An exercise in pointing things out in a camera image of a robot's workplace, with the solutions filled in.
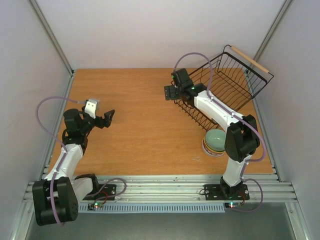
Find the black wire dish rack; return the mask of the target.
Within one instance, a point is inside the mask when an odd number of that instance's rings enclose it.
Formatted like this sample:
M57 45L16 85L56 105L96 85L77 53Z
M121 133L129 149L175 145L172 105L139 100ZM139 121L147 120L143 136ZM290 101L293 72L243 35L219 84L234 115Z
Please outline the black wire dish rack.
M226 45L211 61L189 72L194 84L202 83L224 104L239 111L269 84L274 75L236 47Z

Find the celadon green bowl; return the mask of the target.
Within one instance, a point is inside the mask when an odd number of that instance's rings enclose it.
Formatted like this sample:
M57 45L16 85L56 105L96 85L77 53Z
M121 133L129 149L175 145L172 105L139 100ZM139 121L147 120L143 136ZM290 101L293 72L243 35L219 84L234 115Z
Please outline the celadon green bowl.
M211 129L207 131L204 137L206 146L214 152L225 151L226 133L220 129Z

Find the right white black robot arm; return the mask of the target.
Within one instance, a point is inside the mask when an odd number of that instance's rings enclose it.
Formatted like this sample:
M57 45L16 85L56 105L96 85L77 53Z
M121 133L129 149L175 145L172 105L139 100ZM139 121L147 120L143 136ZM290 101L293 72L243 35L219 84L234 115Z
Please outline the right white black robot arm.
M256 119L244 116L220 101L204 84L194 84L186 69L171 73L173 83L165 86L167 100L182 100L214 120L225 132L223 150L228 156L227 167L220 179L224 199L234 197L244 183L245 168L259 146L266 144L258 132Z

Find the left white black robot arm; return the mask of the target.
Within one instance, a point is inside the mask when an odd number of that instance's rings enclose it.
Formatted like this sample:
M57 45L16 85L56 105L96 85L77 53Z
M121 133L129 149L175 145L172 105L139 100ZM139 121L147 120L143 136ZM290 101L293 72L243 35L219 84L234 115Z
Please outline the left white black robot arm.
M100 195L101 187L95 174L77 176L74 182L71 178L87 149L91 130L95 127L108 128L114 114L112 109L104 116L91 117L76 108L63 113L65 130L59 158L51 172L32 186L35 219L39 226L75 221L79 201L86 196L96 199Z

